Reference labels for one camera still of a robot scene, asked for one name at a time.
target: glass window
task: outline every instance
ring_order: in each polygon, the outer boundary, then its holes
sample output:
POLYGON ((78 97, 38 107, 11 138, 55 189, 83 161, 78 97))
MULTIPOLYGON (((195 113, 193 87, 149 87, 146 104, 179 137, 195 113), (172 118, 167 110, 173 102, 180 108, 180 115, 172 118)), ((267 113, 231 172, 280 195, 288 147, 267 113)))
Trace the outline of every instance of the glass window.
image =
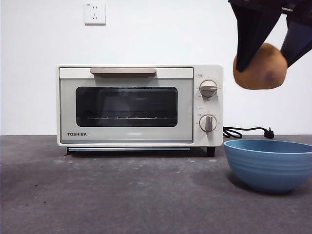
POLYGON ((76 122, 80 127, 174 127, 175 87, 79 87, 76 122))

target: power cord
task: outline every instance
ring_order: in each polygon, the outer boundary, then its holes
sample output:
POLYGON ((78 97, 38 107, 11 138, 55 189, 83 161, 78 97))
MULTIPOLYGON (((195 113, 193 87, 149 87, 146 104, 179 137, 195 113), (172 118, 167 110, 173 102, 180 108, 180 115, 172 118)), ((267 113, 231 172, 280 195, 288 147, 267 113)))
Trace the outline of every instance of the power cord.
POLYGON ((241 139, 243 138, 243 135, 240 132, 237 132, 235 130, 242 130, 242 131, 252 131, 252 130, 263 130, 264 131, 264 137, 268 139, 274 138, 274 132, 269 128, 268 130, 265 128, 257 127, 257 128, 235 128, 235 127, 223 127, 223 136, 226 138, 236 138, 241 139))

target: toshiba logo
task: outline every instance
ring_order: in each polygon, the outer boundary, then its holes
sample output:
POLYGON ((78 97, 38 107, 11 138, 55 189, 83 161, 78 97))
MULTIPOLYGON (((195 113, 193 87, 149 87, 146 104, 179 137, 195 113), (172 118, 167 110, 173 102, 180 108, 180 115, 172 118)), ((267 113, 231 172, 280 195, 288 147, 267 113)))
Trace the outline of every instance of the toshiba logo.
POLYGON ((67 133, 67 135, 82 137, 82 136, 87 136, 87 133, 67 133))

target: temperature knob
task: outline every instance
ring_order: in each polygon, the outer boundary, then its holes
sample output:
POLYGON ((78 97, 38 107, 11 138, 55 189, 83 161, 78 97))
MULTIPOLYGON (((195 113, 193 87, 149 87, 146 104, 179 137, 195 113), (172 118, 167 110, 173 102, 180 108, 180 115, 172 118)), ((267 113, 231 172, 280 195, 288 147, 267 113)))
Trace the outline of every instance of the temperature knob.
POLYGON ((212 80, 206 80, 200 84, 199 91, 200 93, 207 98, 211 98, 216 94, 218 86, 212 80))

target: blue bowl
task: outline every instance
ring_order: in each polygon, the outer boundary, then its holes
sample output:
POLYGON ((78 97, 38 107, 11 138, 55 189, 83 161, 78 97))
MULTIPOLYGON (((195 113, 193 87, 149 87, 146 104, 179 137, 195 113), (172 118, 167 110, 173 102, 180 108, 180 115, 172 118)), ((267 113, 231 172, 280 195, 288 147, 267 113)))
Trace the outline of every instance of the blue bowl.
POLYGON ((251 188, 286 193, 312 175, 312 146, 276 140, 231 140, 224 143, 230 168, 251 188))

